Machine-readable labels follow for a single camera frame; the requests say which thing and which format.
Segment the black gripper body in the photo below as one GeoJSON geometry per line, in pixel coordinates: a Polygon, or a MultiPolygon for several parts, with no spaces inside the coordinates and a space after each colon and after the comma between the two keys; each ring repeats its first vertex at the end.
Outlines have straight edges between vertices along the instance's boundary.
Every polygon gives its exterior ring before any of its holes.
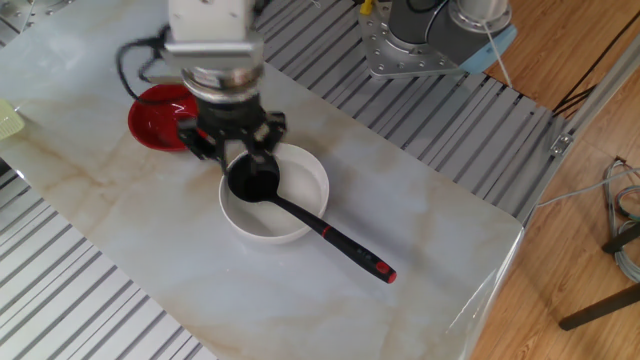
{"type": "Polygon", "coordinates": [[[247,147],[249,132],[266,111],[259,97],[236,103],[212,103],[195,99],[198,109],[197,126],[203,132],[226,140],[240,140],[247,147]]]}

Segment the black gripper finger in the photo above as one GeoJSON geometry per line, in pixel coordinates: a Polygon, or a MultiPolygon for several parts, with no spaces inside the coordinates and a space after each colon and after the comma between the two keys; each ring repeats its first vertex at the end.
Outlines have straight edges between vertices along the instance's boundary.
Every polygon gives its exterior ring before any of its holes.
{"type": "Polygon", "coordinates": [[[223,173],[227,173],[225,141],[219,134],[215,136],[203,132],[197,126],[196,118],[184,118],[177,122],[176,133],[185,147],[200,160],[211,160],[219,164],[223,173]]]}
{"type": "Polygon", "coordinates": [[[261,114],[258,124],[249,132],[247,142],[247,151],[253,162],[265,163],[286,132],[286,117],[283,112],[261,114]]]}

